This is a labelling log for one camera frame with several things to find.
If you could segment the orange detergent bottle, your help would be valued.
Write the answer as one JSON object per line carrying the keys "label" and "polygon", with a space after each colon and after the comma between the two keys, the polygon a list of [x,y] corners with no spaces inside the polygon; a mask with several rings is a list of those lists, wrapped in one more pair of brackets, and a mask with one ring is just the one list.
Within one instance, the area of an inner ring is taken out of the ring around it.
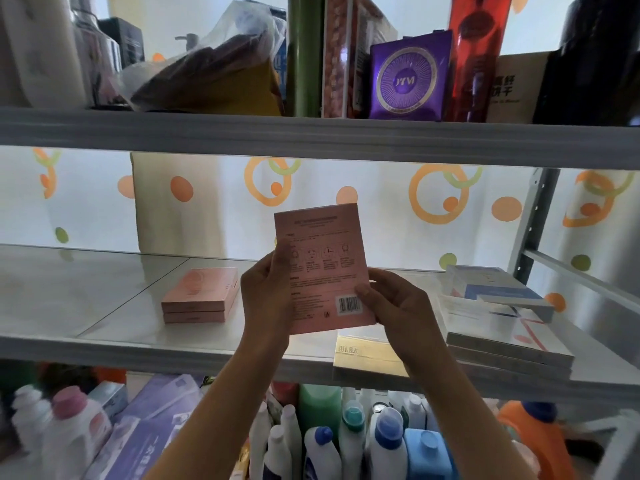
{"label": "orange detergent bottle", "polygon": [[512,438],[528,447],[537,458],[539,480],[575,480],[557,414],[555,403],[508,401],[497,415]]}

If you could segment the white bottle with pink cap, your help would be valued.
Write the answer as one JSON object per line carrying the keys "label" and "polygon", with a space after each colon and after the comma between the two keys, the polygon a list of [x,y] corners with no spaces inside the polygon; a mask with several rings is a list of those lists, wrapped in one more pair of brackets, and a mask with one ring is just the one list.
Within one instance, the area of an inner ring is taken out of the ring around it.
{"label": "white bottle with pink cap", "polygon": [[100,403],[78,386],[60,390],[52,399],[52,419],[43,435],[44,480],[83,480],[111,430]]}

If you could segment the cluster of white cleaner bottles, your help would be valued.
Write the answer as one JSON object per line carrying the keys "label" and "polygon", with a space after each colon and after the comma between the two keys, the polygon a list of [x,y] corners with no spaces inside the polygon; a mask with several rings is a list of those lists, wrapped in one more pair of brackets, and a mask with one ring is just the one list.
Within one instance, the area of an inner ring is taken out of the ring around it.
{"label": "cluster of white cleaner bottles", "polygon": [[300,384],[273,382],[253,421],[246,480],[363,480],[370,477],[376,422],[386,408],[405,429],[436,427],[426,398],[390,390],[342,388],[338,446],[331,428],[313,427],[302,436],[298,420]]}

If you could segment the yellow paper bag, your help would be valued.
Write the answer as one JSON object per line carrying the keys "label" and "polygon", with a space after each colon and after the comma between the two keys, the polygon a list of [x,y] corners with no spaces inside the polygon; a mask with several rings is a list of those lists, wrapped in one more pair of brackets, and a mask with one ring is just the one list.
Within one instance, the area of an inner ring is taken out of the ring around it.
{"label": "yellow paper bag", "polygon": [[271,61],[231,72],[197,93],[196,113],[281,117],[284,104]]}

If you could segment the person's left hand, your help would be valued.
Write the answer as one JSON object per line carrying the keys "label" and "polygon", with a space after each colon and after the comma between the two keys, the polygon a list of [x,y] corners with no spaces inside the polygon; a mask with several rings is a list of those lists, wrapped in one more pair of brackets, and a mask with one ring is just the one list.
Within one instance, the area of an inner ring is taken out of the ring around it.
{"label": "person's left hand", "polygon": [[[290,246],[290,243],[283,239],[277,242],[277,246]],[[273,253],[274,250],[262,257],[241,277],[244,309],[241,341],[282,355],[289,345],[293,316],[281,317],[270,305],[270,264]]]}

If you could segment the grey metal shelf rack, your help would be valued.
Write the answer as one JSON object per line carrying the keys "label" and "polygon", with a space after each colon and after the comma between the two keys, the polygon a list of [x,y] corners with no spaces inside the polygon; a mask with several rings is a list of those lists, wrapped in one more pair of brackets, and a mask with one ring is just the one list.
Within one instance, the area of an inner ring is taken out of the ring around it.
{"label": "grey metal shelf rack", "polygon": [[[0,145],[34,143],[80,150],[479,164],[484,166],[640,170],[640,129],[507,123],[276,118],[126,111],[58,111],[0,107]],[[169,275],[188,257],[155,255],[152,267],[166,271],[135,290],[106,275],[114,308],[102,330],[106,340],[20,335],[0,331],[0,360],[99,365],[137,372],[214,374],[228,361],[240,325],[230,332],[151,331],[142,295],[169,284]],[[570,380],[553,382],[464,363],[478,391],[487,397],[535,399],[560,404],[608,404],[620,430],[630,430],[640,413],[640,370],[564,317],[552,323],[575,362]]]}

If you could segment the clear plastic bag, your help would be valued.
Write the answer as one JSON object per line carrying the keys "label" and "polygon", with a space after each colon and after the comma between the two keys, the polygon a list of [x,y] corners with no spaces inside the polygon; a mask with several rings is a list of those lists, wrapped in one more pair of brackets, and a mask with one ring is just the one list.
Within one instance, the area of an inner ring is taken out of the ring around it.
{"label": "clear plastic bag", "polygon": [[273,63],[283,46],[286,28],[286,19],[276,15],[271,6],[235,0],[200,40],[200,49],[163,62],[129,66],[111,81],[135,111],[196,113],[192,107],[199,90],[231,72]]}

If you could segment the green detergent bottle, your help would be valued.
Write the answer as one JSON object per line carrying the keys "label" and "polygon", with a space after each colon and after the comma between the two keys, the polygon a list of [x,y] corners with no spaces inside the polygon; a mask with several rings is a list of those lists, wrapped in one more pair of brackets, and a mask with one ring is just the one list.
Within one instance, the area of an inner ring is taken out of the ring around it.
{"label": "green detergent bottle", "polygon": [[331,428],[333,443],[338,446],[342,415],[342,388],[336,386],[300,384],[298,420],[304,436],[310,428]]}

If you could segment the pink packet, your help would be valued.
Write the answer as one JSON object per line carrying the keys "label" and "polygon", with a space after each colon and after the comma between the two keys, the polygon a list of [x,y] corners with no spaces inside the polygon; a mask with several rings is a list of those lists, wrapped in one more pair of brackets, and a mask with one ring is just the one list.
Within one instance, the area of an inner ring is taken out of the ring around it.
{"label": "pink packet", "polygon": [[355,287],[369,284],[357,203],[277,212],[276,238],[291,245],[291,334],[370,326]]}

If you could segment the purple soft package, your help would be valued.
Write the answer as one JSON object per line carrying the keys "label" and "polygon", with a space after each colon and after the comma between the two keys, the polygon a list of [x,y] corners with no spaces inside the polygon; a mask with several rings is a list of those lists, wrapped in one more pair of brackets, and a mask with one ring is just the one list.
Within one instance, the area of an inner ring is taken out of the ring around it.
{"label": "purple soft package", "polygon": [[200,402],[203,396],[201,383],[201,379],[197,381],[190,374],[156,374],[118,418],[135,417],[151,421],[155,426],[169,426],[163,444],[163,448],[166,448]]}
{"label": "purple soft package", "polygon": [[142,480],[190,416],[191,413],[160,419],[123,416],[83,480]]}

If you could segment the green tube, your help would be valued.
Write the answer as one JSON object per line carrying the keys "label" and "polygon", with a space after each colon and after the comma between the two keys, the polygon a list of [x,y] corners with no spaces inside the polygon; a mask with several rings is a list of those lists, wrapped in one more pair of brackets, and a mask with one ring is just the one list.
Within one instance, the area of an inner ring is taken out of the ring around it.
{"label": "green tube", "polygon": [[287,0],[286,114],[321,115],[324,0]]}

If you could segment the silver metallic container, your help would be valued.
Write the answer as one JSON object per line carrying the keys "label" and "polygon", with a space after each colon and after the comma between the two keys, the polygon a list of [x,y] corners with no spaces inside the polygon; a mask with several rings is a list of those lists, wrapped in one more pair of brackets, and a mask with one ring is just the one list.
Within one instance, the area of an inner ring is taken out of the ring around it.
{"label": "silver metallic container", "polygon": [[94,0],[68,0],[88,107],[121,103],[111,81],[121,71],[119,44],[100,30]]}

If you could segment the white paper packet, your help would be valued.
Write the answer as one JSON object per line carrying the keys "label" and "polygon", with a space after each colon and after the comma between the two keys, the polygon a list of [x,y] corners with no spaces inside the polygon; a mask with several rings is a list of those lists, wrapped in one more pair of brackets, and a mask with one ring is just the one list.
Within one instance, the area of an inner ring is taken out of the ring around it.
{"label": "white paper packet", "polygon": [[511,334],[520,317],[512,306],[443,294],[437,298],[447,332],[476,337]]}

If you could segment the tall red glossy packet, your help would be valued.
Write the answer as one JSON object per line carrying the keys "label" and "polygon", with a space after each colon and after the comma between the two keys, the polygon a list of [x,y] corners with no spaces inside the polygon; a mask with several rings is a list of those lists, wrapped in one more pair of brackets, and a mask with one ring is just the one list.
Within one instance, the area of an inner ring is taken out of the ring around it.
{"label": "tall red glossy packet", "polygon": [[486,120],[512,0],[452,0],[446,121]]}

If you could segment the beige cardboard box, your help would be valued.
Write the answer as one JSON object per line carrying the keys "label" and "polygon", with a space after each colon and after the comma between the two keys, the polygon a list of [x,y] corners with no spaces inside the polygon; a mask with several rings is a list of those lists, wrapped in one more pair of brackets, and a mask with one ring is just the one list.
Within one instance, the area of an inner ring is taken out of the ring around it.
{"label": "beige cardboard box", "polygon": [[485,122],[532,124],[550,54],[498,57]]}

